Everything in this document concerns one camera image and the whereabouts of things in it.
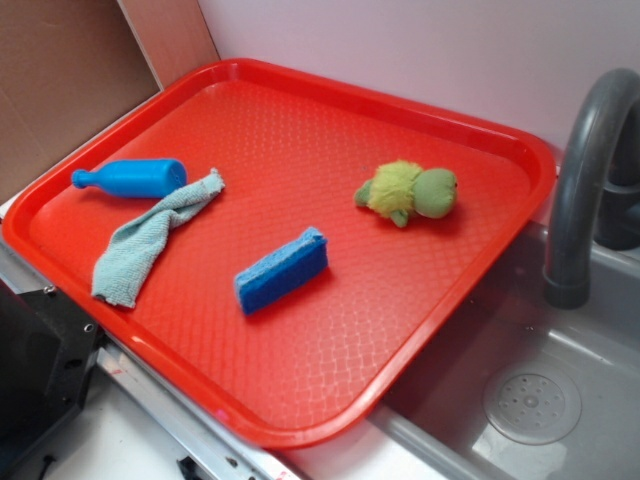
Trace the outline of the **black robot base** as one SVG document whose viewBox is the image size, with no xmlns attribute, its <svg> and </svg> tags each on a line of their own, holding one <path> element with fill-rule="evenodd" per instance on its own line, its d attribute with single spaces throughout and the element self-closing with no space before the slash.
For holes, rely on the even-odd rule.
<svg viewBox="0 0 640 480">
<path fill-rule="evenodd" d="M 101 327 L 60 290 L 1 285 L 1 477 L 84 408 Z"/>
</svg>

